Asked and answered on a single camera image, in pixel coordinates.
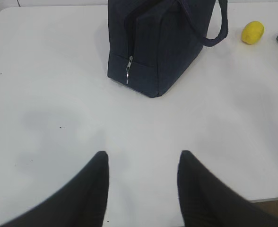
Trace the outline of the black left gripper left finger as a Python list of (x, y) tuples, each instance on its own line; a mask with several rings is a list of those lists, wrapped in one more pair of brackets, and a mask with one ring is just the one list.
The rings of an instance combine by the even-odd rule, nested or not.
[(97, 152), (65, 186), (5, 227), (101, 227), (109, 191), (109, 158)]

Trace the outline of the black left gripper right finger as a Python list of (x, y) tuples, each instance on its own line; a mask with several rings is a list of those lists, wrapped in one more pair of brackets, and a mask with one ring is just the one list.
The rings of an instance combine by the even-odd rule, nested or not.
[(178, 195), (186, 227), (278, 227), (278, 217), (235, 193), (188, 150), (180, 155)]

